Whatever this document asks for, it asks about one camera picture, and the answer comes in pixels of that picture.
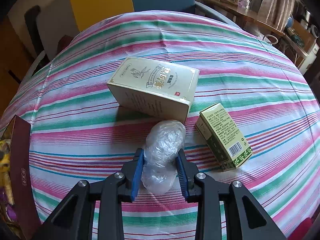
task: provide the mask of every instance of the crumpled plastic bag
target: crumpled plastic bag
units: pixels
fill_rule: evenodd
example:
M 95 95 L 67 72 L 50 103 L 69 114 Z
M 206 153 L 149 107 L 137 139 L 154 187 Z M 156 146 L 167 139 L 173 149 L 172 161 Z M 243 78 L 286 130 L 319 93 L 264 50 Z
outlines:
M 172 187 L 177 176 L 174 160 L 185 137 L 185 126 L 176 120 L 161 121 L 148 134 L 141 180 L 154 195 L 163 195 Z

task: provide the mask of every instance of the table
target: table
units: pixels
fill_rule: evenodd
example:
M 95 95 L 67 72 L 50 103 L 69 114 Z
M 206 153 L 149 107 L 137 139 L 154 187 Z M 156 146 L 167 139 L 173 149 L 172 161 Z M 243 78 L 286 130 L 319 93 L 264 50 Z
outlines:
M 103 180 L 143 146 L 158 119 L 120 107 L 106 81 L 127 56 L 200 70 L 185 123 L 185 152 L 216 180 L 240 180 L 288 236 L 320 202 L 319 106 L 303 76 L 277 49 L 205 17 L 163 11 L 123 14 L 74 38 L 22 85 L 0 121 L 31 123 L 30 173 L 41 221 L 81 179 Z M 222 172 L 195 128 L 199 111 L 220 102 L 253 149 L 239 169 Z M 126 239 L 194 239 L 195 203 L 176 179 L 163 196 L 140 187 L 124 203 Z M 93 239 L 97 238 L 99 203 Z M 226 238 L 224 212 L 221 228 Z
M 213 6 L 218 6 L 221 9 L 235 15 L 237 18 L 236 24 L 238 24 L 242 29 L 244 28 L 246 22 L 252 22 L 260 27 L 263 27 L 269 31 L 272 31 L 273 33 L 278 34 L 279 36 L 284 35 L 284 33 L 279 31 L 277 28 L 260 21 L 258 18 L 258 14 L 252 10 L 235 6 L 229 3 L 224 3 L 218 0 L 203 0 L 203 1 L 205 5 L 211 8 Z

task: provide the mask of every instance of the red object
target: red object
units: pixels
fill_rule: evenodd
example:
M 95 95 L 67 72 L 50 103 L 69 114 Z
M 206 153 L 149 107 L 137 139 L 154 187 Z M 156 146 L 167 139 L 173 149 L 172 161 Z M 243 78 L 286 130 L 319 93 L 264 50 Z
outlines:
M 291 233 L 291 235 L 288 237 L 288 240 L 301 240 L 305 236 L 305 234 L 308 232 L 308 230 L 311 228 L 311 226 L 312 226 L 311 218 L 306 218 Z

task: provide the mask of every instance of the gray armrest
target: gray armrest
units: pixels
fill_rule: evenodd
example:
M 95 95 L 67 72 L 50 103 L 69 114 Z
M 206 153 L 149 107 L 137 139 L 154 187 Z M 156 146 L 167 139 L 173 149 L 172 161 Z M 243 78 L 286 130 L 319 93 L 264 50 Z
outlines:
M 230 19 L 228 19 L 227 17 L 225 17 L 224 15 L 222 15 L 221 13 L 217 12 L 216 10 L 200 3 L 200 2 L 195 2 L 195 7 L 202 11 L 207 17 L 229 24 L 233 27 L 239 28 L 241 29 L 238 25 L 236 25 L 233 21 L 231 21 Z

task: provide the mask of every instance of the light green box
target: light green box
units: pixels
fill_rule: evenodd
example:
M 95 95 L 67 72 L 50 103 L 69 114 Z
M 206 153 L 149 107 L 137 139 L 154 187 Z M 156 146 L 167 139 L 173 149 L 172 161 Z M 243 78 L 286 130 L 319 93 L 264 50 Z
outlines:
M 238 168 L 252 155 L 249 143 L 220 103 L 202 110 L 196 127 L 223 171 Z

